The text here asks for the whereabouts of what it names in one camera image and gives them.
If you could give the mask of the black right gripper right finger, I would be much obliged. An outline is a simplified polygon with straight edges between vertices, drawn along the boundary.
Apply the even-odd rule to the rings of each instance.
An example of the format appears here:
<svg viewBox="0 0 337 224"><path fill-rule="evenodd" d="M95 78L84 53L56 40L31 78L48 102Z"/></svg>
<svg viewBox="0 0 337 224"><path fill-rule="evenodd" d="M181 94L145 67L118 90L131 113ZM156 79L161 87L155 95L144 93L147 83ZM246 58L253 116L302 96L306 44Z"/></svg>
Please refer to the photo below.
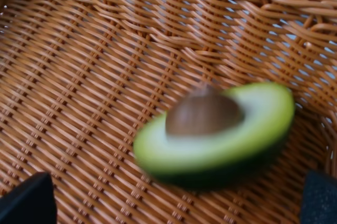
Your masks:
<svg viewBox="0 0 337 224"><path fill-rule="evenodd" d="M336 178L317 171L307 174L300 223L336 223Z"/></svg>

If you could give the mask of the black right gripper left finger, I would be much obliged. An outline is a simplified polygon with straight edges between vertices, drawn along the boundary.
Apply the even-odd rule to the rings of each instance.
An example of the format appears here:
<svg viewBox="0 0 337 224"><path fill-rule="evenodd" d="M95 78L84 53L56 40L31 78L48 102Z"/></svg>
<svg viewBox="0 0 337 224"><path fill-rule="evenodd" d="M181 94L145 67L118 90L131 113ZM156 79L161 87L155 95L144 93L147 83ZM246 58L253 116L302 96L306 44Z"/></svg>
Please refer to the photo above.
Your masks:
<svg viewBox="0 0 337 224"><path fill-rule="evenodd" d="M57 223L52 177L37 172L1 197L1 223Z"/></svg>

